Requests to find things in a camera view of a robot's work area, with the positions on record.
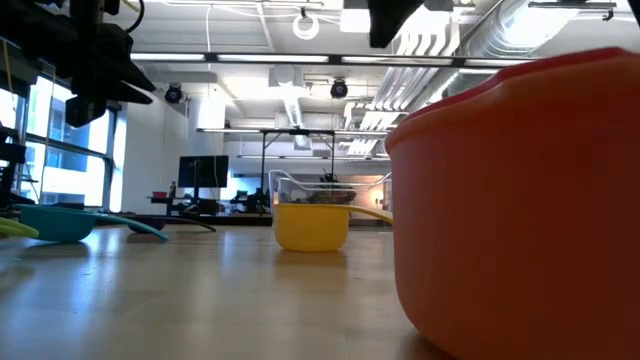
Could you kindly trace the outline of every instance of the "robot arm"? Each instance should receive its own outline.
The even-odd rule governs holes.
[[[67,101],[66,122],[88,124],[106,111],[107,100],[150,104],[153,84],[131,61],[133,39],[114,24],[102,23],[104,12],[115,15],[119,0],[70,0],[69,16],[54,15],[41,5],[62,6],[63,0],[0,1],[0,37],[20,48],[28,60],[56,68],[71,79],[76,95]]]

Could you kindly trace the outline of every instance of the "ceiling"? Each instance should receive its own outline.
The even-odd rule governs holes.
[[[461,33],[477,22],[493,4],[494,0],[476,0],[476,9],[461,18]],[[169,6],[158,0],[147,0],[146,15],[142,24],[132,36],[134,52],[181,52],[207,51],[205,31],[208,6]],[[551,56],[603,46],[622,46],[640,51],[640,30],[637,24],[619,19],[629,18],[630,10],[626,0],[618,1],[616,19],[609,22],[600,20],[604,12],[581,13],[580,17],[591,20],[574,20],[555,38],[536,51],[534,56]],[[313,13],[330,17],[339,22],[341,0],[325,1],[326,8]],[[343,33],[340,26],[320,21],[320,31],[312,40],[302,40],[292,31],[294,17],[271,17],[295,15],[298,10],[264,8],[267,16],[265,27],[254,7],[236,7],[234,11],[249,15],[239,15],[220,8],[211,8],[209,13],[210,48],[212,52],[278,52],[278,53],[322,53],[322,54],[389,54],[395,49],[371,49],[367,34]],[[130,26],[137,14],[127,7],[121,7],[116,17],[107,17],[123,28]],[[267,65],[223,65],[211,64],[145,64],[143,70],[153,79],[163,73],[186,74],[200,73],[206,78],[208,72],[215,73],[218,81],[224,84],[229,95],[235,98],[236,106],[227,108],[227,118],[273,118],[277,112],[284,111],[281,100],[266,96],[268,72]],[[305,83],[311,85],[311,97],[302,98],[303,112],[342,113],[346,100],[333,100],[329,89],[334,78],[345,78],[349,85],[349,96],[355,98],[373,97],[384,76],[386,68],[380,67],[335,67],[301,66],[305,74]],[[160,88],[168,84],[158,83]],[[206,83],[183,83],[183,89],[192,97],[206,96],[209,86]]]

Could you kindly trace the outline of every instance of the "orange plastic container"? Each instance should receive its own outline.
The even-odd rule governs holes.
[[[640,359],[640,56],[502,70],[389,136],[395,266],[460,359]]]

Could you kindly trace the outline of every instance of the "fluorescent light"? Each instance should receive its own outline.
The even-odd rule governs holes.
[[[500,71],[500,69],[460,69],[460,74],[472,74],[472,75],[493,75]]]
[[[505,66],[513,66],[520,65],[524,63],[528,63],[531,61],[535,61],[537,59],[467,59],[465,61],[465,66],[477,66],[477,67],[505,67]]]
[[[267,155],[265,159],[280,159],[280,156]],[[260,155],[238,155],[238,159],[262,159]]]
[[[340,31],[348,33],[368,33],[371,30],[371,17],[369,9],[358,8],[361,6],[348,5],[345,1],[344,9],[340,16]],[[454,6],[454,12],[475,10],[475,5]],[[449,20],[450,13],[444,11],[429,11],[426,7],[420,6],[406,21],[401,28],[401,32],[411,32],[422,34],[427,30],[442,27]]]
[[[257,62],[257,63],[328,63],[324,55],[271,55],[271,54],[220,54],[220,62]]]
[[[325,159],[322,156],[283,156],[283,159],[296,159],[296,160],[322,160]]]
[[[133,53],[133,61],[204,61],[204,54]]]
[[[340,16],[340,31],[368,33],[371,30],[369,9],[344,9]]]
[[[388,64],[402,66],[449,66],[451,59],[418,56],[343,56],[344,64]]]
[[[229,7],[255,7],[256,3],[261,4],[264,7],[300,7],[304,6],[306,8],[313,9],[323,9],[324,3],[322,2],[303,2],[300,1],[255,1],[255,0],[145,0],[147,3],[163,3],[169,6],[207,6],[210,5],[219,5],[219,6],[229,6]]]
[[[389,158],[375,158],[375,157],[352,157],[352,156],[339,156],[335,158],[336,160],[357,160],[357,161],[389,161]]]
[[[260,155],[238,155],[239,159],[262,159]],[[322,156],[273,156],[267,155],[264,157],[269,160],[331,160],[331,157],[322,157]],[[389,161],[388,157],[386,158],[376,158],[376,157],[355,157],[355,156],[336,156],[334,160],[338,161]]]
[[[336,135],[378,135],[378,136],[387,136],[389,135],[388,131],[357,131],[357,130],[338,130],[336,131]]]
[[[260,133],[262,130],[272,130],[272,129],[210,129],[210,128],[198,128],[199,132],[210,132],[210,133]],[[338,130],[335,132],[336,135],[369,135],[369,136],[387,136],[389,135],[388,131],[358,131],[358,130]]]
[[[438,102],[438,101],[442,100],[442,93],[445,90],[447,90],[449,85],[451,85],[451,83],[458,77],[459,74],[460,73],[454,73],[453,75],[451,75],[451,77],[449,79],[447,79],[447,81],[445,81],[444,84],[442,84],[440,86],[440,88],[438,88],[438,90],[436,90],[433,94],[431,94],[431,97],[429,98],[427,103],[428,104],[432,104],[434,102]]]
[[[232,133],[253,133],[253,134],[257,134],[260,132],[260,129],[203,129],[203,128],[198,128],[198,131],[200,132],[213,132],[213,133],[225,133],[225,134],[232,134]]]

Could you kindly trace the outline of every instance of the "ductwork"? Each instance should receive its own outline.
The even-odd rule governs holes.
[[[279,87],[284,108],[289,116],[292,128],[304,127],[302,123],[302,110],[300,109],[300,92],[303,89],[302,70],[291,65],[276,66],[269,70],[269,86]],[[311,138],[297,135],[294,138],[296,150],[311,150]]]
[[[398,55],[449,55],[459,44],[458,26],[448,12],[418,9],[406,28],[400,32]],[[411,101],[419,96],[434,71],[428,68],[394,68],[387,74],[360,124],[360,130],[386,130]],[[356,139],[349,149],[350,155],[368,155],[378,140]]]
[[[530,8],[529,2],[504,0],[469,41],[462,45],[459,55],[492,58],[529,56],[556,36],[579,11]],[[473,88],[489,76],[463,74],[451,69],[439,70],[429,83],[431,94],[426,97],[427,103]]]

